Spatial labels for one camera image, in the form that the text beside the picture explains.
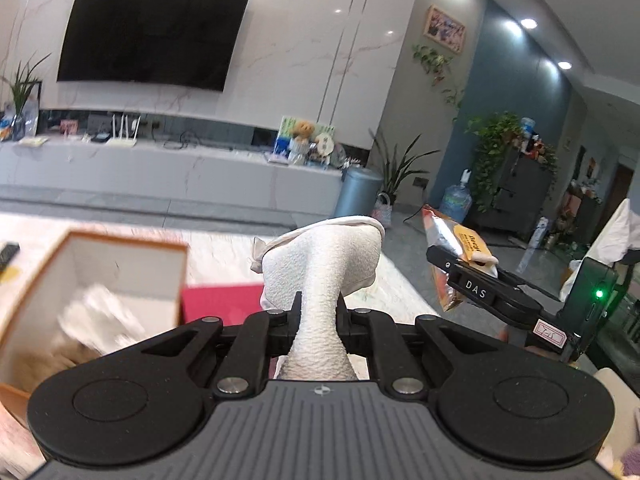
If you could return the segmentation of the white towel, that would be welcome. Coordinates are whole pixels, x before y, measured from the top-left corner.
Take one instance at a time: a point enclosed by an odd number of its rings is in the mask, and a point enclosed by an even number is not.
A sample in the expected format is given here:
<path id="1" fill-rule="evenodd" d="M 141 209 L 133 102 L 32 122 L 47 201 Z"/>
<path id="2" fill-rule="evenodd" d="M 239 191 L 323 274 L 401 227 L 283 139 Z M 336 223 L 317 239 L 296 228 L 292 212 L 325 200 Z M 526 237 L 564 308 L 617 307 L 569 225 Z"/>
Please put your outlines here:
<path id="1" fill-rule="evenodd" d="M 337 335 L 337 299 L 373 284 L 384 236 L 378 220 L 352 216 L 316 222 L 269 242 L 253 240 L 250 268 L 264 280 L 262 303 L 281 307 L 294 292 L 302 294 L 299 326 L 277 378 L 357 378 Z"/>

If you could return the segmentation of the brown plush toy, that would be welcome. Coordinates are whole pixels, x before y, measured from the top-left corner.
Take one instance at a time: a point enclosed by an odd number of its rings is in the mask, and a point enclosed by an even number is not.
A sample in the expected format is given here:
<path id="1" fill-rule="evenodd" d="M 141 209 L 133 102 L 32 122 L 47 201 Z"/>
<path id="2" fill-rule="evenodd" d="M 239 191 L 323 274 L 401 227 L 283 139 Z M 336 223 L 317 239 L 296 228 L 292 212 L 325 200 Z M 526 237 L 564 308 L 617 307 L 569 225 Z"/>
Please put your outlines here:
<path id="1" fill-rule="evenodd" d="M 67 341 L 45 352 L 21 352 L 13 361 L 13 378 L 17 388 L 33 392 L 49 377 L 101 356 L 78 341 Z"/>

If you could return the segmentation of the red box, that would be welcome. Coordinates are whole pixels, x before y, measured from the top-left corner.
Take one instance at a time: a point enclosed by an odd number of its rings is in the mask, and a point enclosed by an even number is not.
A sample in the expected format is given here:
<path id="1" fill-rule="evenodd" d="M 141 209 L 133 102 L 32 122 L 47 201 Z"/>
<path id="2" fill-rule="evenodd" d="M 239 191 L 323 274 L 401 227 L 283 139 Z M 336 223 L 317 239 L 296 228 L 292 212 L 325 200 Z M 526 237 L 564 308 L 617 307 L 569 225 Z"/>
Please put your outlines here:
<path id="1" fill-rule="evenodd" d="M 185 323 L 206 316 L 221 318 L 224 326 L 242 324 L 262 310 L 262 284 L 186 287 L 180 296 L 181 315 Z"/>

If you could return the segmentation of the lace tablecloth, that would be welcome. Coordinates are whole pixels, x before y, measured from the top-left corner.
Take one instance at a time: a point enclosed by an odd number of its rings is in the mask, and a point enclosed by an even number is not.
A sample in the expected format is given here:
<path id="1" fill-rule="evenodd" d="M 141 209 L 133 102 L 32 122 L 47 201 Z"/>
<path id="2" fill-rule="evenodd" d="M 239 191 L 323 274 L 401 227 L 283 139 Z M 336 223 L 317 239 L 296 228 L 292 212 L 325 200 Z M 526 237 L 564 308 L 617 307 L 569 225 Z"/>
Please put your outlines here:
<path id="1" fill-rule="evenodd" d="M 40 217 L 1 219 L 2 240 L 22 253 L 1 282 L 1 379 L 32 382 L 24 359 L 65 341 L 58 317 L 86 288 L 117 299 L 141 336 L 180 320 L 180 289 L 220 292 L 213 315 L 244 320 L 253 311 L 288 310 L 298 292 L 306 314 L 328 315 L 331 300 L 368 307 L 409 323 L 428 305 L 382 255 L 384 231 L 364 217 L 324 220 L 272 240 L 245 235 L 80 224 Z"/>

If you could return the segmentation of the blue water jug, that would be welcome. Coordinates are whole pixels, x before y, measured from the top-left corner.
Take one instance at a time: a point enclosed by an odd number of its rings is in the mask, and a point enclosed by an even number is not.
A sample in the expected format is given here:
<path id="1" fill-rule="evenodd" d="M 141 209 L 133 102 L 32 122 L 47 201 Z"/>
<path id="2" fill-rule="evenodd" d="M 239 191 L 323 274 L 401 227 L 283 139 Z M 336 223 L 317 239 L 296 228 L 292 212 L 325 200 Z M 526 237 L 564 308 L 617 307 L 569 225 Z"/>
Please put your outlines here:
<path id="1" fill-rule="evenodd" d="M 468 187 L 471 174 L 471 170 L 465 169 L 460 182 L 448 186 L 440 202 L 439 211 L 458 223 L 464 221 L 473 203 Z"/>

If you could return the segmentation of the dark cabinet with ivy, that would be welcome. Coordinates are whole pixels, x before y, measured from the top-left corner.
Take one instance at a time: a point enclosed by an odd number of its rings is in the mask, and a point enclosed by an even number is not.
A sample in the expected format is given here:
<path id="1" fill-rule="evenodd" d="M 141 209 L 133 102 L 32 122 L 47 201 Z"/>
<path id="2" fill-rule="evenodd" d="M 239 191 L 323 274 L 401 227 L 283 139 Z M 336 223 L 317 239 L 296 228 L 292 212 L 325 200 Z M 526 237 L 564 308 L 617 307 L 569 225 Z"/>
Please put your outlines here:
<path id="1" fill-rule="evenodd" d="M 510 112 L 474 118 L 470 223 L 482 230 L 527 235 L 535 229 L 558 171 L 553 145 L 536 122 Z"/>

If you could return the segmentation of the small pink basket bag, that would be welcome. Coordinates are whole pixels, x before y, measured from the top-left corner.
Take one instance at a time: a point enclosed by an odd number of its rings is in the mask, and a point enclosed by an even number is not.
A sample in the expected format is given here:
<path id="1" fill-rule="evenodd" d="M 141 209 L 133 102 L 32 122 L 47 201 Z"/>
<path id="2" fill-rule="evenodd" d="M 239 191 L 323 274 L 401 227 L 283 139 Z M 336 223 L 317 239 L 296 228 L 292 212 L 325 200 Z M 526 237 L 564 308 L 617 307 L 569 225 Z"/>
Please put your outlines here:
<path id="1" fill-rule="evenodd" d="M 390 196 L 385 192 L 378 193 L 372 211 L 372 217 L 378 220 L 385 229 L 389 229 L 392 226 L 392 212 L 393 204 Z"/>

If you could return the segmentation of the potted plant by bin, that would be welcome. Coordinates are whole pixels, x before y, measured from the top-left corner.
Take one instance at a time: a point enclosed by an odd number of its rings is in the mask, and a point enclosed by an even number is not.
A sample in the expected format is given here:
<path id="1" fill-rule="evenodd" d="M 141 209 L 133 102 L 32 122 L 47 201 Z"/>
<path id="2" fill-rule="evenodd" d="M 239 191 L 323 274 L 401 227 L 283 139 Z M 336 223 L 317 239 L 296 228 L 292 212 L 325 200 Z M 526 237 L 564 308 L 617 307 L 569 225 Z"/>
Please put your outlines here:
<path id="1" fill-rule="evenodd" d="M 417 134 L 402 153 L 399 153 L 398 145 L 395 144 L 390 148 L 384 132 L 378 130 L 374 133 L 368 130 L 369 136 L 373 141 L 373 148 L 378 152 L 381 159 L 380 169 L 382 171 L 383 184 L 382 192 L 390 199 L 390 204 L 396 203 L 398 191 L 402 182 L 408 177 L 424 177 L 430 172 L 425 169 L 416 169 L 414 164 L 421 159 L 438 153 L 438 150 L 429 150 L 420 153 L 413 153 L 413 149 L 421 140 L 423 134 Z"/>

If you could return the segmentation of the orange-rimmed white storage box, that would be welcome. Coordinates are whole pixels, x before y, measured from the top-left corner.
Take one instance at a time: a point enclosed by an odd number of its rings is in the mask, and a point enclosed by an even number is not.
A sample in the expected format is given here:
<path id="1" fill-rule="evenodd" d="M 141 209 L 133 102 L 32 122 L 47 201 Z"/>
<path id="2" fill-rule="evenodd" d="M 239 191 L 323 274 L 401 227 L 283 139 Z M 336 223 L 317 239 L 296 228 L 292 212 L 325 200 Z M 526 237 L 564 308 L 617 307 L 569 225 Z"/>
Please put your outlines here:
<path id="1" fill-rule="evenodd" d="M 31 392 L 13 361 L 78 341 L 101 356 L 176 327 L 189 246 L 182 240 L 67 232 L 12 302 L 1 330 L 1 404 L 26 422 Z"/>

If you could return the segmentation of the blue-grey trash can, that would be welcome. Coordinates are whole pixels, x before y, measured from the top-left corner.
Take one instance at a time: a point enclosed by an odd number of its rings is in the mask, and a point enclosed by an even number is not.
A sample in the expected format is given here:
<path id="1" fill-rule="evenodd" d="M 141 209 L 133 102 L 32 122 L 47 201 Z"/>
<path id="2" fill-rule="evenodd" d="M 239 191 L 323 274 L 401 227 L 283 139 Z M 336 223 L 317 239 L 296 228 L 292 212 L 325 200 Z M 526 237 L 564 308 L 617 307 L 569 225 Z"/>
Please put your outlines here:
<path id="1" fill-rule="evenodd" d="M 349 166 L 343 172 L 334 217 L 370 216 L 382 185 L 383 177 L 376 171 Z"/>

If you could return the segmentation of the white marble tv console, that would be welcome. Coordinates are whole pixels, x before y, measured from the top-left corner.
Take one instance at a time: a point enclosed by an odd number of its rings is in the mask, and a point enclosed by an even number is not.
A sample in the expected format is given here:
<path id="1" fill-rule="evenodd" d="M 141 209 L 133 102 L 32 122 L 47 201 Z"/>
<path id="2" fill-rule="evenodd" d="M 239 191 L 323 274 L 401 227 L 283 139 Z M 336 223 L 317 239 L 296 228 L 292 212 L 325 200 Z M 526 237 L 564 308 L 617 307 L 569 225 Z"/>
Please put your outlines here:
<path id="1" fill-rule="evenodd" d="M 205 146 L 170 150 L 151 141 L 119 148 L 51 139 L 40 146 L 3 143 L 1 182 L 329 216 L 342 174 L 272 164 L 259 152 Z"/>

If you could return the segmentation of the green picture card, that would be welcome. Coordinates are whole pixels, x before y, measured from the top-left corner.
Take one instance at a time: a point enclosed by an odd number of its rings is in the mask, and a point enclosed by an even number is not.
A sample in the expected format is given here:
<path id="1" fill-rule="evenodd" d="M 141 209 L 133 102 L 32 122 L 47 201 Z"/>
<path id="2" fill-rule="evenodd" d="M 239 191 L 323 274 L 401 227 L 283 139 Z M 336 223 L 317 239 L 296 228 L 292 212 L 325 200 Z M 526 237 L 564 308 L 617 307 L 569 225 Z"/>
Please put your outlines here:
<path id="1" fill-rule="evenodd" d="M 334 148 L 334 126 L 284 116 L 272 152 L 289 165 L 328 166 Z"/>

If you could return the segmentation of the teddy bear on console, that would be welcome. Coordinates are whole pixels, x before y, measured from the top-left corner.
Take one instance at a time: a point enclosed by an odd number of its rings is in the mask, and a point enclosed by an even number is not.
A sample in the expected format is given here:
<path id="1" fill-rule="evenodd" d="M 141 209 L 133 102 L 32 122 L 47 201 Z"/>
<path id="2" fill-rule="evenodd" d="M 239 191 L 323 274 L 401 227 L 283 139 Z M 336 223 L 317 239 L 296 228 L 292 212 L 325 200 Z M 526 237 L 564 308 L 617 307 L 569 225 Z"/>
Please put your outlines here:
<path id="1" fill-rule="evenodd" d="M 310 142 L 316 126 L 313 122 L 298 120 L 292 130 L 288 144 L 288 162 L 291 165 L 303 165 L 310 149 Z"/>

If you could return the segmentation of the hanging ivy plant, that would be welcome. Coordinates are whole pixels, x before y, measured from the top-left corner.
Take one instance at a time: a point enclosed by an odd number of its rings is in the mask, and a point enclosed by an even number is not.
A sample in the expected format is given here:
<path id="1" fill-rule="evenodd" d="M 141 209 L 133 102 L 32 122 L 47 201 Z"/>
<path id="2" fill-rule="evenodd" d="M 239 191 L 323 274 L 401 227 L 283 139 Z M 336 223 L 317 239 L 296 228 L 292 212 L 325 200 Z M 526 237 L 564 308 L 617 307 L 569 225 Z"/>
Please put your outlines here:
<path id="1" fill-rule="evenodd" d="M 437 89 L 446 105 L 454 109 L 452 121 L 457 120 L 464 97 L 464 88 L 454 78 L 451 56 L 426 44 L 415 44 L 412 48 L 412 60 L 419 64 L 424 74 L 431 78 L 431 86 Z"/>

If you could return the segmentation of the white wifi router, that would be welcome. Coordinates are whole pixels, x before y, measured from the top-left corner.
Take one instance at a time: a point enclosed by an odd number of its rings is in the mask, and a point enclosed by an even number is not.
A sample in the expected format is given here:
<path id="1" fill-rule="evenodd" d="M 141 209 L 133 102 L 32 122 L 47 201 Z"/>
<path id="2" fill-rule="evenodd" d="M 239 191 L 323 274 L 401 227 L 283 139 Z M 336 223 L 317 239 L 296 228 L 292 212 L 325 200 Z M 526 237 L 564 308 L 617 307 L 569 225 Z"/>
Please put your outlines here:
<path id="1" fill-rule="evenodd" d="M 127 114 L 122 114 L 119 122 L 113 117 L 112 134 L 106 144 L 115 148 L 133 148 L 137 144 L 140 122 L 140 116 L 130 118 Z"/>

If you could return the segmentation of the black tv remote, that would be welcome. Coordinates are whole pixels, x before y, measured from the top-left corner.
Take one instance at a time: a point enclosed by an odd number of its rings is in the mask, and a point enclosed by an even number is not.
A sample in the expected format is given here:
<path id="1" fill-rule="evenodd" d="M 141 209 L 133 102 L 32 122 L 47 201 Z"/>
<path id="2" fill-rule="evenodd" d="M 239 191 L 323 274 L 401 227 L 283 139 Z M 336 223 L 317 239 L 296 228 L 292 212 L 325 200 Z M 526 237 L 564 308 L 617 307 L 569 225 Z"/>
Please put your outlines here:
<path id="1" fill-rule="evenodd" d="M 20 252 L 21 247 L 16 243 L 6 243 L 0 250 L 0 274 L 6 272 L 12 260 Z"/>

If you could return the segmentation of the green plant in glass vase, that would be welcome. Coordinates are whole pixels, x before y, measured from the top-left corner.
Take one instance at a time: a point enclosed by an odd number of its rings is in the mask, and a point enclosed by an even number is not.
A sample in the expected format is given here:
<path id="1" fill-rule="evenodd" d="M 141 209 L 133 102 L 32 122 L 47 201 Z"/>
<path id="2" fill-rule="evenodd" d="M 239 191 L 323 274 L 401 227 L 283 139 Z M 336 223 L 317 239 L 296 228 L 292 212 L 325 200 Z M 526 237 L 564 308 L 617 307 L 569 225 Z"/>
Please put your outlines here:
<path id="1" fill-rule="evenodd" d="M 37 89 L 37 99 L 39 99 L 40 86 L 42 84 L 42 80 L 35 74 L 35 71 L 48 58 L 50 58 L 50 53 L 40 58 L 37 62 L 34 62 L 32 58 L 29 58 L 26 62 L 19 62 L 12 76 L 1 77 L 1 80 L 9 86 L 13 100 L 12 141 L 22 140 L 25 136 L 25 106 L 34 89 Z"/>

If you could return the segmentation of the framed wall picture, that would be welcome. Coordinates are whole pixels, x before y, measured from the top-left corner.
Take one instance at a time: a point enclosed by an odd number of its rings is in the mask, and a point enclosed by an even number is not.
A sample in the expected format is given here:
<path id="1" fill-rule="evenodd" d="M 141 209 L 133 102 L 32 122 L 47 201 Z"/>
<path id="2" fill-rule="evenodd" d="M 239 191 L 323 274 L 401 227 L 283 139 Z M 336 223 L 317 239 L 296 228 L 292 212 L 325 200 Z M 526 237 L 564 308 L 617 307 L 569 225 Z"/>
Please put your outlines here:
<path id="1" fill-rule="evenodd" d="M 466 27 L 437 6 L 427 10 L 423 36 L 445 47 L 454 54 L 460 54 L 465 43 Z"/>

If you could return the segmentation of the black wall television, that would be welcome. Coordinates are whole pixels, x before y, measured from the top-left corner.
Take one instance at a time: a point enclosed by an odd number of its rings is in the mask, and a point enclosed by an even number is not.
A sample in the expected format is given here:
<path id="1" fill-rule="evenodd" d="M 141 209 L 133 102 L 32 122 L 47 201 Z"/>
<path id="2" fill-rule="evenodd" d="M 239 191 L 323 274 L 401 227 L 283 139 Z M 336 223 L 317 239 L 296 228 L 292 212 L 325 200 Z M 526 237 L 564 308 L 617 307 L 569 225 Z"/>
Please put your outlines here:
<path id="1" fill-rule="evenodd" d="M 59 82 L 222 91 L 248 0 L 74 0 Z"/>

